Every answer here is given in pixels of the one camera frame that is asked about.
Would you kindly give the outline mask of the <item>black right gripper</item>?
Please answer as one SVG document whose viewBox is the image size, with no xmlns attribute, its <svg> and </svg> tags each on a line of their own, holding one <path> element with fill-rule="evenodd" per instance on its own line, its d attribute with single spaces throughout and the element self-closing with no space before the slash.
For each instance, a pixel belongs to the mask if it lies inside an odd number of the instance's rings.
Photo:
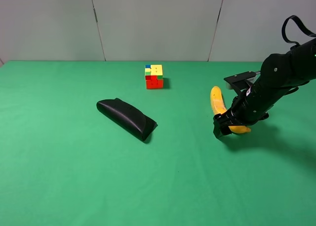
<svg viewBox="0 0 316 226">
<path fill-rule="evenodd" d="M 252 126 L 269 118 L 269 87 L 249 86 L 234 88 L 237 97 L 223 114 L 213 117 L 213 133 L 216 138 L 232 134 L 229 126 Z"/>
</svg>

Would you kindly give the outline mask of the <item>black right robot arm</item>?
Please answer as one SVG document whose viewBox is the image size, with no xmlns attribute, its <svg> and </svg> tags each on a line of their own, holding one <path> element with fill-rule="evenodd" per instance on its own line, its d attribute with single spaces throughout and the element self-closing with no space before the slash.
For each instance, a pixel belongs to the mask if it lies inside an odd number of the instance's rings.
<svg viewBox="0 0 316 226">
<path fill-rule="evenodd" d="M 213 118 L 216 138 L 232 133 L 230 127 L 252 126 L 268 118 L 268 110 L 283 96 L 316 78 L 316 41 L 312 39 L 286 54 L 271 54 L 258 72 L 224 78 L 236 92 L 231 107 Z"/>
</svg>

